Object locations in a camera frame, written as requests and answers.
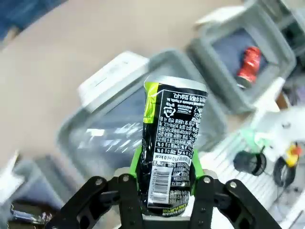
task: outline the plastic container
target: plastic container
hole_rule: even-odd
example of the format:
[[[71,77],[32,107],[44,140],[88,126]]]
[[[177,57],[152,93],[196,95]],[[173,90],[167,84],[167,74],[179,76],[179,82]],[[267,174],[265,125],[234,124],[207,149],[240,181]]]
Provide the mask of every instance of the plastic container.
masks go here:
[[[242,67],[244,51],[252,45],[262,53],[260,70],[255,84],[242,90],[235,77]],[[203,26],[188,53],[211,90],[233,113],[254,109],[254,103],[272,82],[288,77],[296,63],[275,23],[260,5],[252,2],[225,22]]]
[[[6,228],[10,217],[10,205],[16,199],[47,204],[54,209],[60,209],[76,192],[53,169],[47,158],[37,162],[22,160],[15,166],[14,173],[23,176],[25,182],[0,206],[0,229],[3,226]]]
[[[130,166],[134,151],[142,142],[143,83],[148,75],[182,77],[206,84],[187,56],[176,50],[155,55],[144,68],[145,74],[139,74],[135,82],[116,92],[92,114],[81,108],[61,127],[58,134],[61,151],[85,179],[92,176],[110,179],[116,169]],[[225,115],[208,91],[196,146],[204,150],[212,148],[226,133]]]

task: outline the blue fabric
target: blue fabric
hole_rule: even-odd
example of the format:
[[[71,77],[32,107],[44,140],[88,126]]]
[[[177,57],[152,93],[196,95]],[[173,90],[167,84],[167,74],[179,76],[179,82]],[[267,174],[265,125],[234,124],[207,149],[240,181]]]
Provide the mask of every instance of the blue fabric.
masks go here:
[[[15,26],[24,30],[64,0],[0,0],[0,39]]]

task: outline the clutter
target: clutter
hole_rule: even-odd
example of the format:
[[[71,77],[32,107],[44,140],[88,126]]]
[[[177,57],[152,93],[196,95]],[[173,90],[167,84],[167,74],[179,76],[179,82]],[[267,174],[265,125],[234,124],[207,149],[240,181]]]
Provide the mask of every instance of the clutter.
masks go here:
[[[189,200],[190,166],[208,93],[202,83],[170,76],[150,76],[144,87],[142,208],[148,215],[178,216]]]
[[[46,225],[58,212],[48,205],[30,203],[26,201],[13,201],[10,208],[9,222],[21,222],[32,225]]]
[[[255,83],[260,59],[261,51],[257,47],[251,46],[244,52],[244,64],[236,78],[239,87],[245,89]]]

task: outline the nutrition label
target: nutrition label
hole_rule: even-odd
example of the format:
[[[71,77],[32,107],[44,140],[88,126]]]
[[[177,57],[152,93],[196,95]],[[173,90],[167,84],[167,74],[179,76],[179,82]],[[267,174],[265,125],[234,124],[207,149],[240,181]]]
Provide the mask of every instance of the nutrition label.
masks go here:
[[[163,90],[148,204],[187,203],[189,170],[206,96]]]

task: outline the green object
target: green object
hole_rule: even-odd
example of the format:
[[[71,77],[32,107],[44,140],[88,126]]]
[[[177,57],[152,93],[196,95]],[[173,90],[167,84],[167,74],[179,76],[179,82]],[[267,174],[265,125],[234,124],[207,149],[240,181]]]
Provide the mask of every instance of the green object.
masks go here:
[[[200,160],[199,160],[198,150],[197,149],[194,149],[192,163],[193,163],[194,168],[195,168],[196,180],[198,180],[200,177],[202,177],[204,175],[204,172],[203,172],[201,164],[200,164]]]
[[[135,150],[135,152],[134,152],[134,155],[133,155],[133,158],[132,158],[132,164],[130,165],[129,173],[130,173],[134,178],[137,178],[136,169],[137,169],[137,166],[138,166],[138,161],[139,161],[139,158],[140,158],[140,155],[141,155],[141,151],[142,151],[142,146],[139,146],[139,147]]]
[[[147,93],[147,99],[145,104],[143,122],[153,123],[159,83],[146,82],[144,84],[144,87]]]
[[[196,184],[197,184],[197,180],[204,176],[204,172],[203,172],[203,169],[201,167],[201,164],[200,164],[200,160],[199,160],[199,156],[198,156],[198,150],[197,149],[194,149],[194,154],[193,154],[193,158],[192,158],[192,163],[194,165],[194,168],[195,168],[195,176],[196,176],[196,180],[192,186],[192,190],[191,190],[191,195],[195,195],[195,192],[196,192]]]
[[[246,141],[251,153],[260,153],[264,146],[270,145],[270,138],[265,133],[256,132],[253,129],[242,129],[240,135]]]

